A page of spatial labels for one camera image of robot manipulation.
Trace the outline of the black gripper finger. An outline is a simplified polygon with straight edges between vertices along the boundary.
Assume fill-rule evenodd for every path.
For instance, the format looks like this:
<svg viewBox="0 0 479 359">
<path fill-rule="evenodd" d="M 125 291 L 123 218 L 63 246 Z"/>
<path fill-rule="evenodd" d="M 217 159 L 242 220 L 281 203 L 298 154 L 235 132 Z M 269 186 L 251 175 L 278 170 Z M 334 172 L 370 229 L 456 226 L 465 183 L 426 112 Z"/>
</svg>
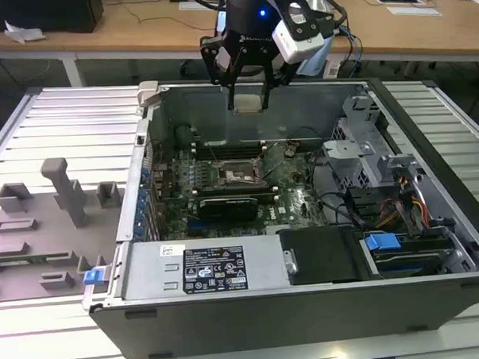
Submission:
<svg viewBox="0 0 479 359">
<path fill-rule="evenodd" d="M 228 110 L 234 109 L 234 87 L 245 63 L 245 53 L 242 51 L 240 39 L 239 33 L 227 33 L 217 37 L 202 37 L 199 42 L 199 51 L 211 82 L 229 90 Z M 224 49 L 229 56 L 225 70 L 216 64 L 216 58 L 221 49 Z"/>
<path fill-rule="evenodd" d="M 268 109 L 268 100 L 271 90 L 275 87 L 288 85 L 299 68 L 299 64 L 288 64 L 286 61 L 281 67 L 274 72 L 272 68 L 272 61 L 276 58 L 276 52 L 272 49 L 264 48 L 261 50 L 261 64 L 264 72 L 264 82 L 261 92 L 261 106 L 262 110 Z"/>
</svg>

